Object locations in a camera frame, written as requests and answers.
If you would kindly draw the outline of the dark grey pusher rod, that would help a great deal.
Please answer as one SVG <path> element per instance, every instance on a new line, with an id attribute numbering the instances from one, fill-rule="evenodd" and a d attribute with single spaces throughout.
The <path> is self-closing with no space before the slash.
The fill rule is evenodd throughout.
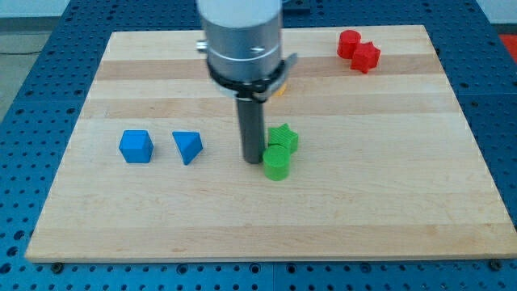
<path id="1" fill-rule="evenodd" d="M 237 115 L 242 144 L 242 156 L 250 164 L 259 164 L 265 150 L 263 105 L 237 101 Z"/>

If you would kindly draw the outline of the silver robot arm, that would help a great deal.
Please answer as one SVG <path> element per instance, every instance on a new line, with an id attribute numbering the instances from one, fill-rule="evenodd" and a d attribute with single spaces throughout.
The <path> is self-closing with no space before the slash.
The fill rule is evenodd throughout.
<path id="1" fill-rule="evenodd" d="M 242 155 L 263 159 L 263 103 L 284 80 L 280 30 L 282 2 L 197 0 L 206 39 L 197 49 L 207 55 L 212 80 L 236 99 Z"/>

